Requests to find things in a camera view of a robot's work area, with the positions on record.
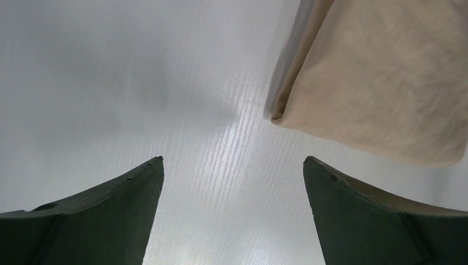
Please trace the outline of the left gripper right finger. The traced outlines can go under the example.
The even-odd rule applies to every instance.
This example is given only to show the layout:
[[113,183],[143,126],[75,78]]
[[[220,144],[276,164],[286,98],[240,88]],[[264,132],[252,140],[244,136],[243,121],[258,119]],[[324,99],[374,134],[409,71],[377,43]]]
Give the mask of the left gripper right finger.
[[326,264],[467,263],[467,212],[386,192],[312,156],[303,175]]

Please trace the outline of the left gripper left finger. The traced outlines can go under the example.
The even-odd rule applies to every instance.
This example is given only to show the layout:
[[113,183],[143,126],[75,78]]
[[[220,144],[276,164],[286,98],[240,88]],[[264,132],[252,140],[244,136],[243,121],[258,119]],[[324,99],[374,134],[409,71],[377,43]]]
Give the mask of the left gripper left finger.
[[142,264],[164,182],[154,157],[31,211],[1,214],[2,264]]

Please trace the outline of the beige t shirt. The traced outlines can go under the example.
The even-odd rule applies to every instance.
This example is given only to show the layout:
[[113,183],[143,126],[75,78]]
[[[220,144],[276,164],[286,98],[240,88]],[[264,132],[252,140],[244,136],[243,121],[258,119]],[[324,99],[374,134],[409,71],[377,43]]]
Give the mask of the beige t shirt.
[[315,1],[272,123],[427,167],[467,148],[466,1]]

